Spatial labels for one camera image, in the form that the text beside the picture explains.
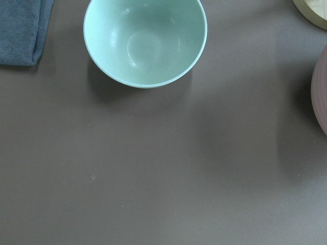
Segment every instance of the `wooden coaster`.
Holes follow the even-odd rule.
[[[293,0],[293,3],[308,21],[327,30],[327,0]]]

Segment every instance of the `mint green bowl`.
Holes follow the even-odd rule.
[[[128,86],[155,88],[185,75],[205,46],[199,0],[92,0],[84,40],[95,64]]]

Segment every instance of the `cloth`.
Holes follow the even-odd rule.
[[[0,0],[0,64],[32,66],[44,49],[54,0]]]

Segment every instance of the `folded towel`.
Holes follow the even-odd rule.
[[[0,0],[0,64],[32,66],[44,49],[54,0]]]

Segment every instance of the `pink object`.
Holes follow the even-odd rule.
[[[313,72],[311,99],[318,122],[327,135],[327,46]]]

